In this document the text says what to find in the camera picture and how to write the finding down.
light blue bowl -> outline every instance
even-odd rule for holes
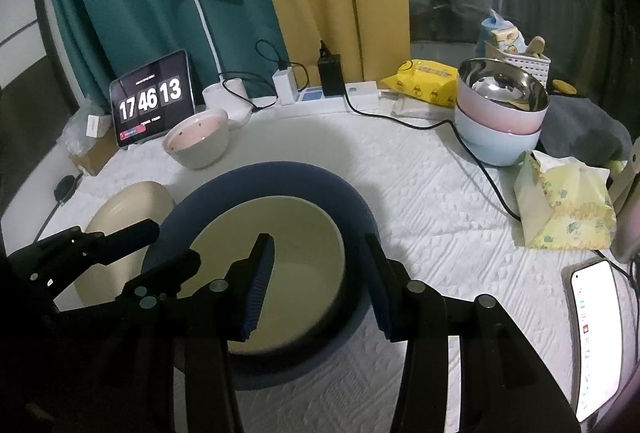
[[[345,273],[335,311],[287,352],[276,355],[231,355],[235,389],[258,389],[296,379],[327,360],[358,328],[369,308],[369,293],[360,273],[360,240],[378,235],[376,221],[360,194],[337,175],[299,162],[264,162],[230,171],[199,187],[166,217],[160,236],[146,251],[142,272],[186,251],[218,216],[239,204],[264,196],[296,196],[324,209],[340,229]]]
[[[519,164],[525,153],[536,147],[540,138],[540,130],[530,135],[516,135],[487,128],[471,119],[458,103],[454,108],[454,122],[471,153],[490,166]]]

digital clock display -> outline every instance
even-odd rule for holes
[[[194,113],[186,52],[179,50],[114,80],[110,97],[120,147],[166,133]]]

yellow wet wipes package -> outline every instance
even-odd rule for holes
[[[608,175],[573,157],[528,154],[514,186],[525,246],[608,249],[616,229]]]
[[[453,66],[436,61],[405,61],[395,76],[382,83],[392,90],[425,100],[431,104],[453,108],[456,103],[456,76]]]

white plastic basket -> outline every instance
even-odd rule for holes
[[[551,59],[542,54],[540,59],[531,56],[523,56],[521,54],[508,54],[494,47],[489,42],[484,42],[484,54],[489,59],[498,59],[507,63],[515,64],[522,68],[542,83],[546,88],[546,78],[549,75],[549,65]]]

table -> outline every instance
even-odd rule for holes
[[[412,277],[459,299],[495,295],[571,398],[572,336],[561,270],[592,253],[525,249],[520,224],[507,216],[448,127],[420,132],[354,113],[277,120],[268,112],[233,131],[223,158],[203,171],[182,168],[165,155],[159,140],[118,151],[97,177],[83,179],[44,236],[84,227],[107,198],[141,180],[164,184],[180,202],[209,179],[247,164],[314,164],[360,192],[378,222],[386,255],[402,261]],[[516,172],[490,169],[513,209]],[[634,361],[634,314],[631,289],[621,275],[615,278],[625,342],[622,387]],[[238,392],[245,431],[388,432],[404,352],[404,343],[385,340],[370,310],[347,344],[312,373],[281,386]],[[177,431],[186,431],[180,373],[175,388]],[[447,432],[457,431],[459,408],[460,350],[450,338]]]

